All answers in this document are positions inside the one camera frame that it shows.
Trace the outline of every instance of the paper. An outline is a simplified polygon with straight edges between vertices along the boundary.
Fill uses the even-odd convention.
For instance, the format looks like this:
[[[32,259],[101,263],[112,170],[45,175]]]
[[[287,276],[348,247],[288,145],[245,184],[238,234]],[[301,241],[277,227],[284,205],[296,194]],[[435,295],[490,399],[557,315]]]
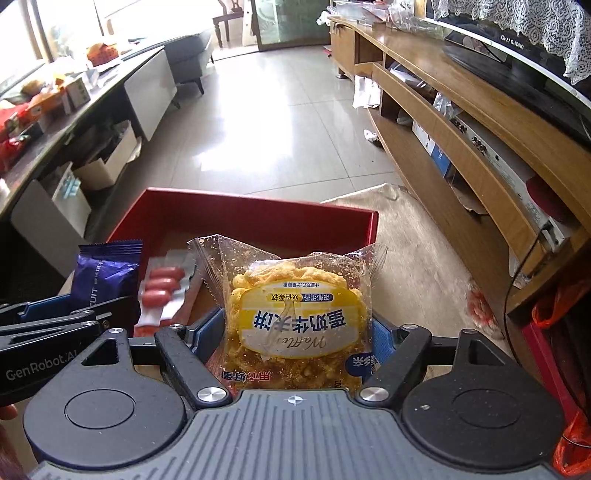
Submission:
[[[353,108],[376,108],[379,106],[382,90],[372,79],[355,75]]]

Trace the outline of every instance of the packaged pastry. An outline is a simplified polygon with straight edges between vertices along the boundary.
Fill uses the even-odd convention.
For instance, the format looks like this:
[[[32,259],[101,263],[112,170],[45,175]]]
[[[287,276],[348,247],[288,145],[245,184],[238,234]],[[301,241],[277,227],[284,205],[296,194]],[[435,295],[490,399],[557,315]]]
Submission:
[[[371,374],[371,272],[385,248],[282,260],[220,235],[196,238],[190,248],[226,310],[222,381],[355,391]]]

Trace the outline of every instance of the blue snack package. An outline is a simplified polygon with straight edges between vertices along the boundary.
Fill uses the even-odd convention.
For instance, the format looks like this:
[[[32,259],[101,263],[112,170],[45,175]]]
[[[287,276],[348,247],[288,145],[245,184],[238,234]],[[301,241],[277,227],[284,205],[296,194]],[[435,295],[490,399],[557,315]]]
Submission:
[[[81,245],[72,281],[72,309],[137,296],[141,240]]]

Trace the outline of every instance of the wooden tv stand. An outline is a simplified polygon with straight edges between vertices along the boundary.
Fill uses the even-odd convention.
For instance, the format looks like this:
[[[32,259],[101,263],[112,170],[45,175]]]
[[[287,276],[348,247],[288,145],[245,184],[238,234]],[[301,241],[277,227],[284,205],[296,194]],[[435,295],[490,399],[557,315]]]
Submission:
[[[524,267],[533,273],[514,288],[507,311],[518,316],[575,262],[589,261],[591,244],[591,154],[556,127],[449,59],[444,42],[387,28],[356,25],[338,17],[330,28],[332,57],[339,70],[373,78],[382,88],[371,120],[410,192],[423,204],[481,287],[497,319],[509,285],[509,248],[523,259],[538,229],[515,193],[453,124],[417,92],[389,72],[394,60],[447,96],[512,148],[560,196],[581,227],[548,256],[538,243]],[[396,123],[400,108],[445,152],[476,193],[489,216],[460,204],[419,140]]]

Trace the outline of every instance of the metal screw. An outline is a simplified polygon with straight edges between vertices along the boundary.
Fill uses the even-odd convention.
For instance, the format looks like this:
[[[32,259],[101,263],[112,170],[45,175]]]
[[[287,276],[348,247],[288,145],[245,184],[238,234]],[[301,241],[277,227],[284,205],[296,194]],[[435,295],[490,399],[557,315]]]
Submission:
[[[366,387],[359,392],[359,396],[365,401],[384,401],[388,398],[389,393],[382,387]]]
[[[226,395],[226,391],[220,387],[206,387],[197,392],[197,398],[207,403],[215,403],[223,400],[226,398]]]

